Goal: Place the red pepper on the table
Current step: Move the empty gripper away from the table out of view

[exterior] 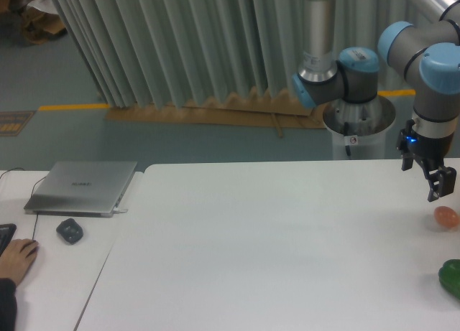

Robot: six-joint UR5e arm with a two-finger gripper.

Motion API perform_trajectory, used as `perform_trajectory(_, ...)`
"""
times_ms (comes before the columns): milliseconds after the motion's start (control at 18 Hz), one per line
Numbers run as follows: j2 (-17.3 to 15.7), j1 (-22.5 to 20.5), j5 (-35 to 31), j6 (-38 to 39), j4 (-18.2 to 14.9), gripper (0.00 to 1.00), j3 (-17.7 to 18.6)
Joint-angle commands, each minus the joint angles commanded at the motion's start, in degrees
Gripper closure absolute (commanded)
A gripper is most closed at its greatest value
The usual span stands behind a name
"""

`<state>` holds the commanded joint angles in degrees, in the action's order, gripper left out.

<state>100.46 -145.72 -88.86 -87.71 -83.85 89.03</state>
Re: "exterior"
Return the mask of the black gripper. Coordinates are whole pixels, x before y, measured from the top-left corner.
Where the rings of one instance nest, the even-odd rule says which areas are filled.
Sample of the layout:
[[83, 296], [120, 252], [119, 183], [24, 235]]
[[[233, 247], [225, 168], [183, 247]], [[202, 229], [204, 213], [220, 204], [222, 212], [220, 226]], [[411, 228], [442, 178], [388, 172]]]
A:
[[449, 152], [454, 134], [441, 138], [423, 136], [415, 129], [415, 121], [406, 121], [397, 138], [397, 150], [401, 153], [402, 171], [413, 167], [416, 161], [428, 181], [428, 201], [434, 202], [454, 192], [456, 170], [444, 164], [444, 157]]

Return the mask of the person's bare hand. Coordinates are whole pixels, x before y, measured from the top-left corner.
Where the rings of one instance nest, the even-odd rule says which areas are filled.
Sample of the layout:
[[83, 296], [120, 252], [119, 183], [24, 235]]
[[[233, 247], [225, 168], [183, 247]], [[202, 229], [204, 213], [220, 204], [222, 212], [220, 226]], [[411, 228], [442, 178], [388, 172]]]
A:
[[37, 258], [39, 244], [32, 239], [12, 240], [1, 254], [1, 278], [11, 279], [19, 286]]

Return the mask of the dark sleeved forearm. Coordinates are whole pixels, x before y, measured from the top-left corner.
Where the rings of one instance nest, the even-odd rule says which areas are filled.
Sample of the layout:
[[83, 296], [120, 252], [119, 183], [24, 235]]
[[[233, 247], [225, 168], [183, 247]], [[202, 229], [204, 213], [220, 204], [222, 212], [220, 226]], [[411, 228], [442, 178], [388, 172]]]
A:
[[11, 279], [1, 279], [1, 330], [15, 330], [17, 318], [16, 285]]

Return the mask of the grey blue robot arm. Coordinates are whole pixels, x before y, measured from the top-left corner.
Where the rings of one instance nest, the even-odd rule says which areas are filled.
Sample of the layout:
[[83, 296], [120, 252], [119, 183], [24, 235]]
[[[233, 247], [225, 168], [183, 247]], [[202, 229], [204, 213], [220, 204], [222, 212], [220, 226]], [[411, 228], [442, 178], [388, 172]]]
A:
[[429, 19], [419, 29], [396, 22], [377, 49], [350, 47], [333, 55], [336, 0], [304, 0], [303, 61], [293, 75], [300, 103], [332, 103], [327, 126], [342, 136], [377, 132], [388, 110], [377, 97], [379, 62], [415, 90], [413, 114], [400, 131], [402, 169], [423, 170], [434, 201], [454, 191], [456, 170], [444, 164], [459, 121], [459, 0], [408, 0]]

